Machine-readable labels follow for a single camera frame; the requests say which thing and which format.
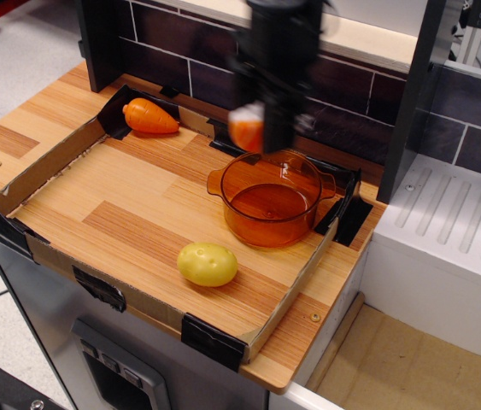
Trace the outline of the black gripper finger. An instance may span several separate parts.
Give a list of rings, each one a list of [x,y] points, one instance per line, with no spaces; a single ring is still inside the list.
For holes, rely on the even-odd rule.
[[[290,100],[276,96],[263,100],[262,152],[274,153],[291,148],[298,135],[314,131],[315,117]]]

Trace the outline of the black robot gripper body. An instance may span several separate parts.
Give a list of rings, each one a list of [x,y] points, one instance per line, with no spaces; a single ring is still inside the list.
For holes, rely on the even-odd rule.
[[[233,31],[238,49],[229,57],[231,108],[271,101],[288,111],[303,110],[320,34],[321,28],[311,25],[263,25]]]

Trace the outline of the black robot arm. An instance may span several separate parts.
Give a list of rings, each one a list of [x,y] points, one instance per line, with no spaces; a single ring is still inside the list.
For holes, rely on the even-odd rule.
[[[248,5],[249,28],[234,32],[238,51],[229,60],[234,103],[228,132],[240,149],[268,154],[292,147],[302,128],[325,2]]]

